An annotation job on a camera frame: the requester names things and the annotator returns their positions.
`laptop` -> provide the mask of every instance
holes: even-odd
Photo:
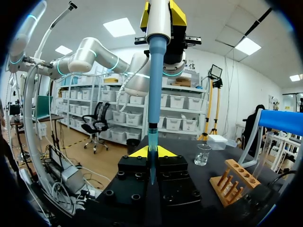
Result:
[[[37,120],[42,120],[49,117],[49,102],[52,103],[52,96],[38,96],[36,103]]]

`yellow black tape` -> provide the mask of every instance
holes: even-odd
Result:
[[[62,148],[62,149],[60,149],[60,150],[70,148],[71,146],[76,145],[77,143],[81,143],[81,142],[83,142],[83,141],[85,141],[85,140],[88,140],[88,139],[90,139],[90,137],[88,137],[88,138],[86,138],[86,139],[83,139],[83,140],[79,140],[78,142],[75,142],[75,143],[73,143],[73,144],[71,144],[71,145],[68,145],[68,146],[66,146],[66,147],[64,147],[64,148]]]

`wooden floor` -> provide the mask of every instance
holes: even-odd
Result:
[[[52,133],[51,133],[51,126],[50,122],[46,122],[47,125],[47,138],[52,142]],[[60,139],[60,126],[62,127],[62,134],[64,136],[64,145],[66,148],[66,154],[68,158],[76,165],[80,163],[83,167],[86,167],[98,174],[104,175],[108,177],[109,179],[112,179],[117,171],[118,166],[117,163],[119,162],[120,158],[123,155],[127,154],[127,148],[125,145],[120,145],[117,143],[112,143],[109,141],[106,141],[106,144],[108,145],[109,149],[106,151],[106,148],[102,145],[97,146],[96,154],[93,153],[93,145],[88,145],[87,149],[84,149],[85,143],[89,142],[89,136],[86,134],[83,134],[81,132],[78,132],[74,129],[68,129],[67,126],[61,125],[57,122],[57,133],[58,137]],[[17,156],[20,153],[19,144],[17,140],[17,136],[15,133],[15,129],[11,129],[11,136],[12,136],[12,144],[13,144],[13,151],[15,156]],[[26,138],[24,134],[20,135],[22,144],[25,144],[24,150],[28,151],[26,146]],[[42,152],[45,152],[45,147],[49,144],[47,139],[43,137],[42,140],[39,140],[38,137],[36,137],[36,145],[37,148],[40,149],[39,142],[41,142],[42,146]],[[21,168],[26,168],[24,164],[20,164]],[[95,174],[86,174],[89,173],[87,170],[82,170],[82,172],[85,174],[84,176],[89,179],[95,179],[99,182],[101,182],[104,187],[106,187],[109,183],[109,181],[103,177],[100,177]],[[102,189],[102,185],[100,185],[98,182],[91,180],[90,183],[95,186]]]

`black office chair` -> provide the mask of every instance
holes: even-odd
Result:
[[[94,115],[84,115],[82,116],[82,120],[85,124],[81,125],[81,127],[89,134],[93,135],[95,138],[92,139],[90,142],[86,143],[84,148],[87,148],[87,145],[94,144],[94,154],[97,150],[97,145],[102,144],[108,150],[108,146],[105,144],[104,140],[99,140],[98,133],[102,131],[106,131],[108,129],[107,121],[105,120],[105,115],[108,107],[110,106],[109,103],[103,104],[103,102],[99,102],[95,108]],[[92,123],[87,122],[86,117],[92,118],[94,121]]]

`white box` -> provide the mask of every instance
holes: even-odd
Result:
[[[145,97],[139,97],[139,96],[131,96],[129,103],[131,104],[144,104]]]
[[[68,98],[68,91],[61,91],[62,98]]]
[[[162,77],[162,86],[167,85],[169,78],[168,77]]]
[[[75,106],[76,114],[82,114],[82,107],[80,105]]]
[[[202,107],[201,98],[188,97],[188,109],[189,110],[201,110]]]
[[[185,100],[185,96],[170,95],[170,107],[183,109],[184,100]]]
[[[227,139],[220,135],[208,135],[207,144],[212,150],[224,150],[227,144]]]
[[[197,120],[189,120],[189,119],[183,119],[183,131],[195,131],[197,126]]]
[[[141,130],[140,129],[129,129],[126,131],[126,139],[136,139],[141,140]]]
[[[77,93],[77,99],[83,99],[83,93],[82,93],[82,91],[78,91],[78,93]]]
[[[71,113],[76,113],[76,106],[77,106],[77,104],[70,104],[70,112]]]
[[[89,106],[82,105],[82,115],[89,115]]]
[[[107,102],[116,101],[116,92],[115,91],[101,91],[100,100]]]
[[[82,99],[90,100],[91,90],[82,90]]]
[[[111,135],[111,128],[107,129],[106,131],[102,131],[99,133],[100,137],[102,139],[108,139],[110,138],[110,135]]]
[[[76,122],[76,127],[78,129],[82,129],[81,125],[85,124],[85,122],[82,119],[76,119],[75,122]]]
[[[106,110],[105,120],[112,120],[113,119],[113,110]]]
[[[166,129],[179,131],[181,125],[181,118],[166,117]]]
[[[129,103],[129,94],[127,94],[125,91],[121,92],[119,103]]]
[[[165,118],[164,116],[160,116],[160,120],[158,123],[158,129],[161,129],[163,127],[164,118]]]
[[[72,126],[72,127],[77,127],[76,119],[75,119],[75,118],[71,118],[71,119],[70,119],[70,126]]]
[[[142,113],[126,113],[126,124],[138,126],[142,124]]]
[[[71,91],[71,98],[76,99],[78,95],[78,90],[72,90]]]
[[[112,133],[112,140],[114,142],[118,142],[118,143],[124,143],[126,140],[126,134],[125,134],[126,129],[124,128],[113,128],[111,130]]]
[[[167,95],[167,94],[161,94],[161,106],[162,107],[166,107],[166,102],[167,102],[167,97],[168,97],[169,95]]]
[[[114,121],[118,122],[118,123],[125,123],[126,121],[126,116],[124,112],[118,112],[116,110],[113,110],[113,117],[114,117]]]

